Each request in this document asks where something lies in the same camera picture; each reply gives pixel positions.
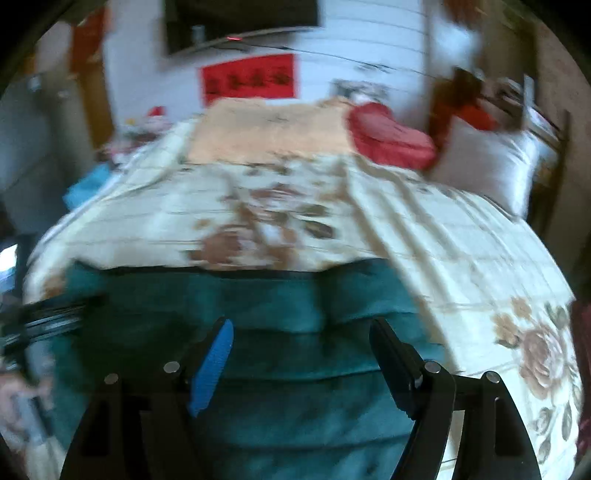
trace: television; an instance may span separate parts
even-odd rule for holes
[[[164,0],[169,54],[319,26],[317,0]]]

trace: dark green garment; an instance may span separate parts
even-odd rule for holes
[[[372,355],[369,322],[385,317],[425,359],[442,360],[385,260],[322,273],[197,268],[93,270],[77,264],[68,294],[107,302],[76,335],[53,341],[54,420],[67,446],[106,374],[149,377],[220,316],[235,343],[207,410],[194,422],[212,478],[389,478],[412,428]]]

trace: bed sheet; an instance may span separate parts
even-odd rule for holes
[[[318,271],[387,258],[446,346],[446,367],[471,377],[499,372],[543,478],[568,478],[582,404],[572,293],[525,222],[358,155],[188,166],[193,128],[178,124],[43,245],[25,284],[28,301],[59,293],[74,259],[99,268]],[[455,415],[440,479],[452,477],[461,420]]]

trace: silver bolt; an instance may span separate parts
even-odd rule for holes
[[[486,379],[489,382],[493,382],[493,383],[498,383],[501,381],[501,378],[499,377],[499,374],[496,372],[486,372]]]
[[[164,371],[168,374],[177,372],[179,368],[181,368],[181,366],[178,362],[168,362],[164,365]]]
[[[107,385],[113,385],[119,381],[119,375],[117,374],[109,374],[105,377],[105,383]]]
[[[437,362],[429,361],[425,363],[425,370],[432,374],[438,374],[441,371],[441,365],[439,365]]]

